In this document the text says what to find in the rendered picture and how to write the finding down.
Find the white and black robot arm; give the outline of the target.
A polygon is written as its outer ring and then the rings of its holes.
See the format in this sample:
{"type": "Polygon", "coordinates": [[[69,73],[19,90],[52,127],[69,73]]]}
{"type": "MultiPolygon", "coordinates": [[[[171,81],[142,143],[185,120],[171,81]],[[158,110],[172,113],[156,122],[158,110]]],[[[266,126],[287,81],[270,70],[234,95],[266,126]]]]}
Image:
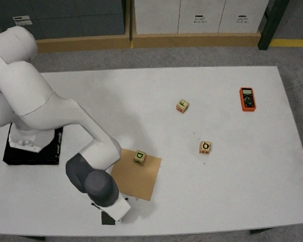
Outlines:
{"type": "Polygon", "coordinates": [[[76,101],[56,94],[29,63],[37,55],[36,40],[25,28],[0,34],[0,127],[12,123],[10,147],[38,153],[55,129],[80,124],[93,140],[66,162],[66,175],[103,210],[101,225],[115,225],[131,209],[106,172],[120,161],[122,148],[76,101]]]}

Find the tan square mat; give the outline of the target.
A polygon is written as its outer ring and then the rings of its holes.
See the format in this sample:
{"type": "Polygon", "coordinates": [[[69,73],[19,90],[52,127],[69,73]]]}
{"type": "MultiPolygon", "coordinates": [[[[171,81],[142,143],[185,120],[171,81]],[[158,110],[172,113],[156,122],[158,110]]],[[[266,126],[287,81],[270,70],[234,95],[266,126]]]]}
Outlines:
{"type": "Polygon", "coordinates": [[[120,161],[113,165],[110,175],[120,193],[150,201],[162,159],[146,155],[145,162],[139,164],[133,160],[135,153],[122,148],[120,161]]]}

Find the orange digital multimeter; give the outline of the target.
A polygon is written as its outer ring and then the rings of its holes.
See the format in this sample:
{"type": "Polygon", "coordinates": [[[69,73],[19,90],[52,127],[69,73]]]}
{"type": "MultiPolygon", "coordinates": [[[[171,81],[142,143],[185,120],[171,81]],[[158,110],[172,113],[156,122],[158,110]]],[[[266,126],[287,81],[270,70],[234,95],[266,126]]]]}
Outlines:
{"type": "Polygon", "coordinates": [[[240,100],[242,111],[255,111],[255,99],[252,88],[240,88],[240,100]]]}

